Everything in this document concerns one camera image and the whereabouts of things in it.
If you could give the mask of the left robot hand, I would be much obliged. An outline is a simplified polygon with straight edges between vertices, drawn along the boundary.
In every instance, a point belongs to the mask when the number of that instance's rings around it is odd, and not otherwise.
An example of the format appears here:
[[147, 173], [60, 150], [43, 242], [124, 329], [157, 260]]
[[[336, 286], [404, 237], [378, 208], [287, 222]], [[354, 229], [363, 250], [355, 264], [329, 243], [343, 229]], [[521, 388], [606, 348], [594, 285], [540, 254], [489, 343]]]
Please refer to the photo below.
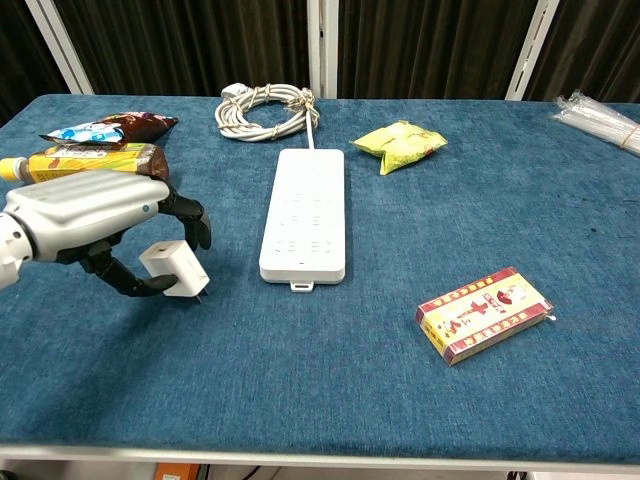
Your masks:
[[[139, 257], [149, 276], [140, 278], [113, 257], [124, 233], [157, 214], [177, 218], [183, 239], [162, 241]], [[19, 279], [29, 261], [79, 263], [119, 293], [197, 298], [209, 277], [195, 256], [211, 246], [204, 207], [181, 196], [166, 180], [93, 170], [9, 191], [1, 212], [1, 285]]]

